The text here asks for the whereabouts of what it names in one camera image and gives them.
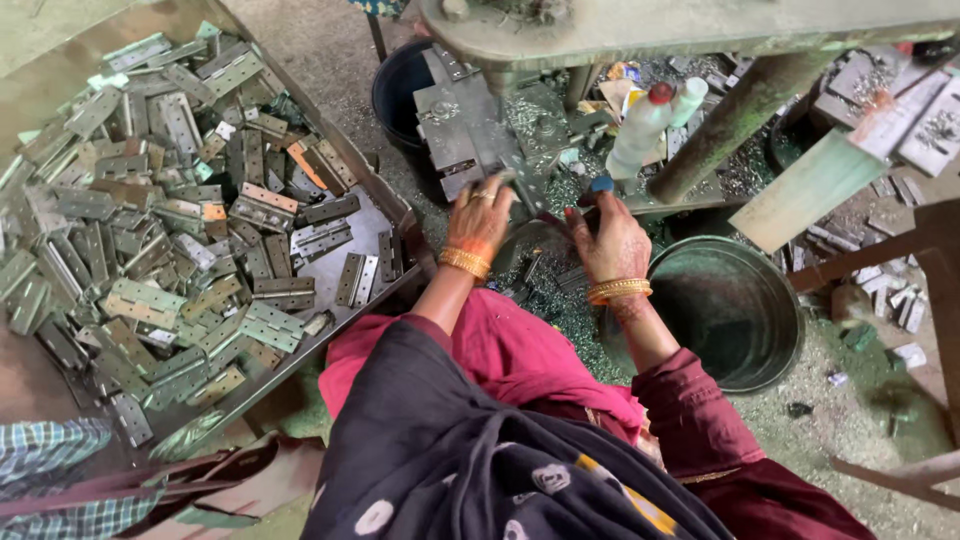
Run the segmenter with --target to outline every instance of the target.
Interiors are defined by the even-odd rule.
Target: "woman's right hand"
[[[566,223],[573,232],[580,260],[590,282],[645,279],[650,263],[650,238],[630,214],[623,201],[609,191],[596,195],[600,208],[600,231],[594,238],[584,216],[577,209],[564,209]]]

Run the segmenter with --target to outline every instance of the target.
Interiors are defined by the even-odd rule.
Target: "woman's left hand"
[[[472,253],[487,264],[493,262],[507,234],[507,218],[514,201],[514,191],[500,182],[494,175],[478,188],[464,186],[450,214],[446,247]]]

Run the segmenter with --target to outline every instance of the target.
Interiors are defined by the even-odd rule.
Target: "blue cap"
[[[590,182],[590,191],[613,191],[613,178],[598,176]]]

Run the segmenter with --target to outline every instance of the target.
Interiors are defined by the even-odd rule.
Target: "pile of hinges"
[[[361,199],[250,43],[204,23],[104,60],[0,179],[0,299],[138,447],[145,409],[195,417],[331,325],[296,275],[352,240]],[[402,275],[398,235],[380,245],[348,255],[337,304],[369,300],[378,260]]]

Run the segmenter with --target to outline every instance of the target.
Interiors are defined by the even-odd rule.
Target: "checkered cloth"
[[[56,495],[83,477],[84,460],[107,445],[108,422],[0,426],[0,502]],[[109,538],[147,516],[162,497],[106,499],[0,522],[0,539]]]
[[[367,12],[371,15],[383,15],[393,17],[403,13],[403,8],[407,7],[410,0],[393,0],[386,2],[377,2],[376,0],[348,0],[361,12]]]

